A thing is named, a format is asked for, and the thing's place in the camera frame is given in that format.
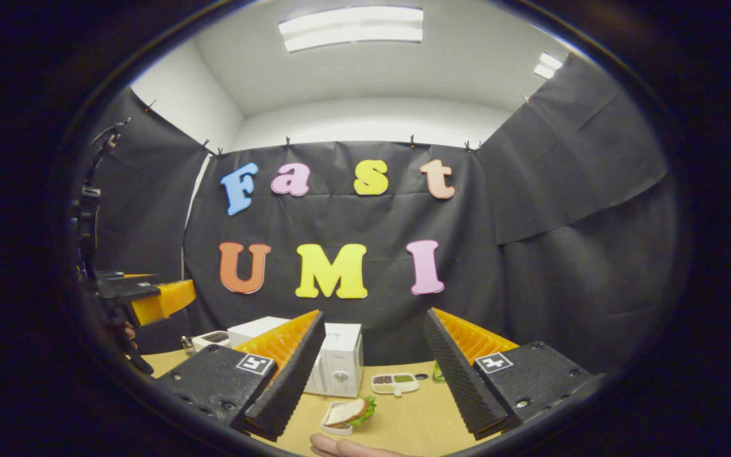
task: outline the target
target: black fabric curtain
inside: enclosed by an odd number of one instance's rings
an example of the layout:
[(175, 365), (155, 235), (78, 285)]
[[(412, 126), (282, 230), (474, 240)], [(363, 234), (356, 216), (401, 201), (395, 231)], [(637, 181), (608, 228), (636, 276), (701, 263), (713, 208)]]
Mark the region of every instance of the black fabric curtain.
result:
[[(362, 160), (383, 160), (388, 188), (380, 195), (359, 195), (355, 168)], [(445, 178), (455, 188), (450, 199), (430, 193), (420, 167), (439, 159), (452, 169)], [(276, 194), (272, 180), (282, 165), (307, 165), (307, 194)], [(249, 207), (228, 215), (224, 176), (249, 164)], [(434, 240), (435, 265), (444, 290), (415, 295), (410, 242)], [(220, 281), (220, 243), (244, 247), (238, 277), (252, 269), (254, 243), (272, 247), (264, 281), (255, 293), (235, 293)], [(322, 246), (331, 263), (342, 246), (366, 246), (362, 257), (365, 298), (302, 298), (304, 244)], [(197, 286), (191, 307), (197, 333), (227, 329), (265, 315), (293, 318), (321, 309), (327, 322), (363, 324), (366, 364), (430, 361), (423, 316), (430, 307), (470, 319), (500, 332), (504, 327), (502, 263), (496, 248), (484, 173), (473, 154), (455, 147), (390, 142), (322, 142), (246, 150), (211, 159), (185, 235), (185, 264)]]
[[(94, 267), (155, 274), (157, 283), (179, 281), (188, 204), (207, 153), (153, 110), (145, 112), (130, 88), (105, 108), (92, 138), (129, 117), (93, 179), (101, 190)], [(175, 350), (180, 336), (189, 334), (185, 309), (137, 329), (136, 341), (148, 354)]]
[(661, 321), (678, 205), (661, 143), (622, 87), (569, 57), (476, 154), (504, 257), (504, 334), (592, 371)]

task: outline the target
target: hand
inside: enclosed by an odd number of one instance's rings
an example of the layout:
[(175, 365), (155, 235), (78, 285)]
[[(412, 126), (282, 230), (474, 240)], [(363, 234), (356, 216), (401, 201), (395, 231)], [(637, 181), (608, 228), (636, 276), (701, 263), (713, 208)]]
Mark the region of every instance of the hand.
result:
[[(126, 321), (122, 324), (122, 330), (126, 333), (126, 336), (128, 336), (129, 340), (133, 340), (134, 336), (136, 336), (136, 333), (134, 333), (134, 325), (131, 325), (129, 321)], [(137, 349), (137, 343), (134, 341), (131, 341), (131, 345), (134, 346), (134, 349)]]
[(408, 457), (408, 455), (389, 451), (388, 449), (365, 447), (347, 439), (337, 440), (336, 442), (322, 434), (313, 434), (310, 436), (310, 442), (312, 443), (310, 448), (312, 452), (321, 455), (321, 457)]

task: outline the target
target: lettuce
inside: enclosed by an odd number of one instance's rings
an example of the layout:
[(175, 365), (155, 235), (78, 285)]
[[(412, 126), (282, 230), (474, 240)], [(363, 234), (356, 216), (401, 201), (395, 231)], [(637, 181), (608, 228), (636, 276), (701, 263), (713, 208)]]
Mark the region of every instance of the lettuce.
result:
[(349, 425), (352, 427), (357, 427), (357, 425), (360, 425), (363, 423), (363, 420), (368, 419), (369, 417), (373, 416), (374, 414), (374, 408), (377, 408), (377, 404), (374, 403), (374, 397), (369, 395), (368, 397), (361, 397), (366, 402), (368, 402), (368, 409), (365, 411), (365, 414), (363, 414), (362, 417), (358, 417), (357, 419), (352, 420), (351, 422), (348, 422)]

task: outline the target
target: white ceiling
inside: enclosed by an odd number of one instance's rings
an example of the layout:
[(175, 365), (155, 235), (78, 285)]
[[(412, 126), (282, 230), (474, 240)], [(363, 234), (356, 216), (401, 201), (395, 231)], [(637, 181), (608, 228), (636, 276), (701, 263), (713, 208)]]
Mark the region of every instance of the white ceiling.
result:
[[(278, 23), (342, 6), (420, 6), (423, 43), (354, 43), (290, 55)], [(423, 96), (513, 112), (565, 46), (485, 0), (263, 0), (200, 32), (195, 46), (246, 117), (357, 96)]]

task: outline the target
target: white wall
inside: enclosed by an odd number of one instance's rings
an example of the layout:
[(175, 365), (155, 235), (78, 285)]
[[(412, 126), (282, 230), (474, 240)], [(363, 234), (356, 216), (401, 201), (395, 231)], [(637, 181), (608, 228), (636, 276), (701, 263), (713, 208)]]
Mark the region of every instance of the white wall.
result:
[(131, 83), (146, 105), (207, 148), (231, 150), (244, 116), (218, 84), (194, 46), (187, 41)]
[(429, 98), (349, 98), (315, 102), (244, 121), (231, 151), (293, 143), (414, 141), (478, 147), (511, 113), (470, 103)]

